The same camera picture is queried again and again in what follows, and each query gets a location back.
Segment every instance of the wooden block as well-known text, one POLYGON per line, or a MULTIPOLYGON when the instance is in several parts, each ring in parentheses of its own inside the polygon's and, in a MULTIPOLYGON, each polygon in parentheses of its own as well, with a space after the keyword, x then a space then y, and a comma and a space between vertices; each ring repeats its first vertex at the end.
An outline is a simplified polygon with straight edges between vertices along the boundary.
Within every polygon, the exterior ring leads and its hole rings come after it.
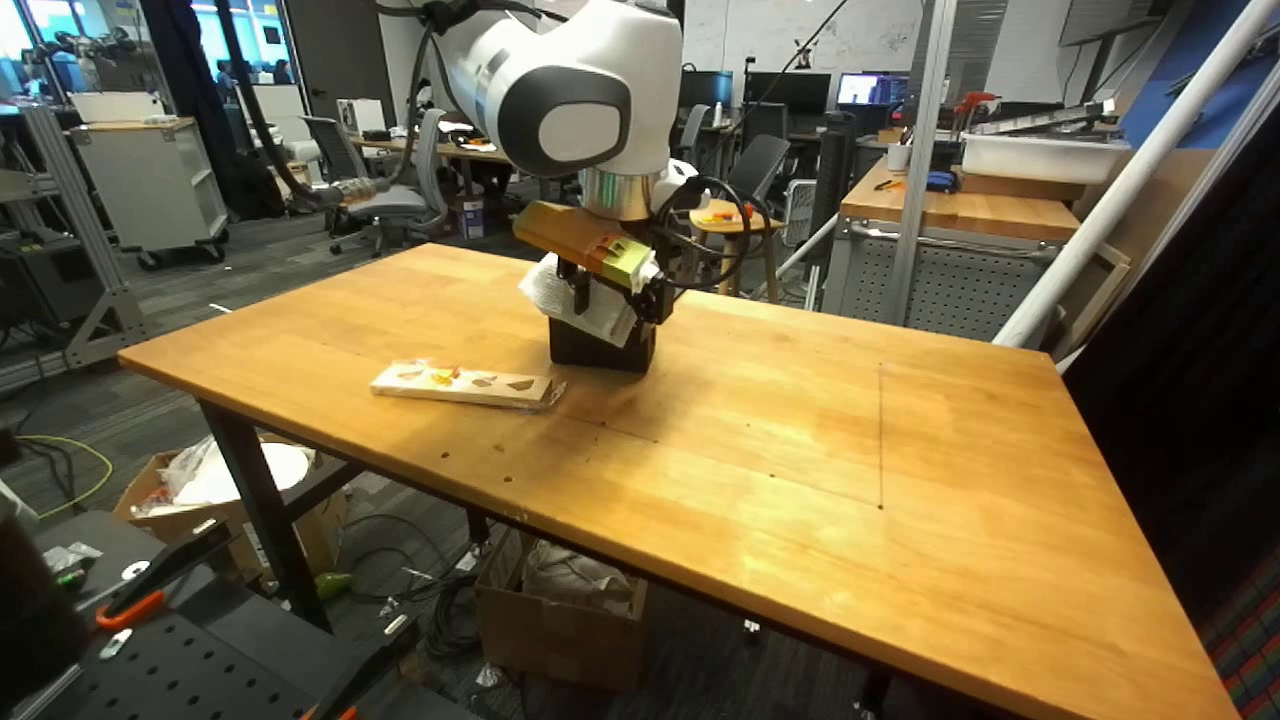
POLYGON ((563 391, 563 382, 398 361, 386 363, 371 388, 386 396, 434 396, 454 404, 550 410, 563 391))

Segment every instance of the wire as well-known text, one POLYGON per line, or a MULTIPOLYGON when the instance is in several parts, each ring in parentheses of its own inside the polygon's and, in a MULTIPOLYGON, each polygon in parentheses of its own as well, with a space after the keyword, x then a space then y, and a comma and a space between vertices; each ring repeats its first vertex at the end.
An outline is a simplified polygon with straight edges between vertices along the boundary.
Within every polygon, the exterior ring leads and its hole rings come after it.
POLYGON ((407 550, 398 550, 398 545, 381 545, 381 550, 363 550, 363 553, 356 553, 353 560, 347 560, 347 573, 353 573, 353 596, 356 599, 412 599, 412 596, 423 596, 423 592, 431 592, 434 584, 423 584, 420 576, 412 576, 412 573, 431 573, 431 576, 438 576, 445 573, 445 553, 434 550, 434 539, 431 537, 423 537, 420 533, 420 524, 412 524, 412 520, 404 520, 404 518, 395 518, 395 511, 375 511, 375 518, 356 518, 356 520, 347 520, 339 533, 339 545, 353 537, 353 528, 358 528, 358 524, 398 524, 398 528, 407 528, 423 550, 420 553, 407 553, 407 550), (412 573, 404 573, 404 588, 390 588, 390 592, 383 592, 383 588, 358 588, 356 581, 358 581, 358 566, 368 566, 371 555, 398 555, 398 566, 404 569, 412 569, 412 573))
POLYGON ((83 456, 91 456, 91 461, 99 461, 99 477, 81 493, 81 497, 71 497, 68 503, 55 503, 55 507, 47 507, 47 511, 41 511, 37 520, 44 524, 44 520, 52 520, 52 518, 65 518, 65 511, 71 511, 71 507, 81 507, 83 502, 91 502, 95 493, 104 493, 109 489, 109 482, 115 477, 115 463, 111 463, 111 456, 104 456, 99 447, 91 447, 91 445, 81 445, 81 442, 71 442, 71 436, 27 436, 27 442, 37 442, 37 445, 60 445, 60 447, 75 447, 75 453, 83 453, 83 456))

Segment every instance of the white pole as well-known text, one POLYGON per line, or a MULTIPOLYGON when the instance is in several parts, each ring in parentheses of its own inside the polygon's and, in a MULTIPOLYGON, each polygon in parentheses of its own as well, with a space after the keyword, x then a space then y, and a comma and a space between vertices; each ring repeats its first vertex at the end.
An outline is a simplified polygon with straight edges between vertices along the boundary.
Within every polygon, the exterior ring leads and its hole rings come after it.
POLYGON ((1091 261, 1091 252, 1110 235, 1126 203, 1141 198, 1156 163, 1185 142, 1185 133, 1196 126, 1209 96, 1234 72, 1250 39, 1267 28, 1280 0, 1250 0, 1240 10, 1227 37, 1209 54, 1191 83, 1174 96, 1174 106, 1162 111, 1162 121, 1153 129, 1153 137, 1135 148, 1135 155, 1123 163, 1123 172, 1110 179, 1104 199, 1089 214, 1089 222, 1075 227, 1069 248, 1049 266, 1040 285, 1026 291, 1026 301, 1008 318, 1008 325, 994 333, 991 343, 1026 343, 1051 306, 1072 289, 1078 267, 1091 261))
POLYGON ((1174 203, 1172 222, 1162 224, 1162 232, 1156 235, 1153 252, 1141 261, 1141 267, 1123 279, 1123 296, 1135 279, 1147 275, 1147 267, 1161 261, 1161 252, 1166 248, 1166 241, 1191 222, 1191 214, 1199 207, 1199 199, 1211 194, 1211 183, 1234 163, 1234 155, 1245 154, 1245 143, 1254 137, 1254 129, 1265 129, 1265 121, 1270 115, 1270 109, 1280 106, 1280 65, 1267 72, 1265 90, 1250 94, 1247 109, 1240 111, 1240 121, 1233 126, 1233 133, 1222 137, 1222 143, 1211 154, 1209 167, 1196 176, 1196 183, 1189 190, 1189 198, 1174 203))

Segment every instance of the table leg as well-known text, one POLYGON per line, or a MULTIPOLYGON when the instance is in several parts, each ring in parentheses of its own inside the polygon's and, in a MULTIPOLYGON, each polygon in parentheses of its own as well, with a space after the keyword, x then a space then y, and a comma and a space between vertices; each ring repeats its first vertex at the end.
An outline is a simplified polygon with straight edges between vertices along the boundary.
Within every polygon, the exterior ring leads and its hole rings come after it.
POLYGON ((280 581, 280 596, 292 603, 301 620, 327 630, 308 555, 292 537, 292 511, 270 482, 255 429, 226 410, 215 410, 215 404, 201 404, 201 410, 240 489, 244 518, 255 528, 255 539, 265 545, 265 555, 280 581))

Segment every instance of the wooden table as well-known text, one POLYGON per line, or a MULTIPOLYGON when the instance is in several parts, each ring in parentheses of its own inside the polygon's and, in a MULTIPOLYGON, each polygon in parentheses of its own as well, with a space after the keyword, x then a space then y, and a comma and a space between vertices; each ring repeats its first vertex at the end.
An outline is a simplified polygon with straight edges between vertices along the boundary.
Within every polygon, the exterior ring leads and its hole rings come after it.
POLYGON ((434 143, 434 155, 465 163, 511 163, 494 143, 434 143))
POLYGON ((301 612, 253 429, 1022 715, 1233 715, 1049 355, 690 291, 648 376, 550 370, 520 272, 412 248, 121 361, 204 404, 301 612), (371 396, 407 355, 570 388, 371 396))
MULTIPOLYGON (((908 176, 885 161, 840 199, 845 222, 901 224, 908 199, 908 176)), ((1072 241, 1078 222, 1049 198, 1002 194, 929 194, 924 232, 966 232, 994 241, 1072 241)))

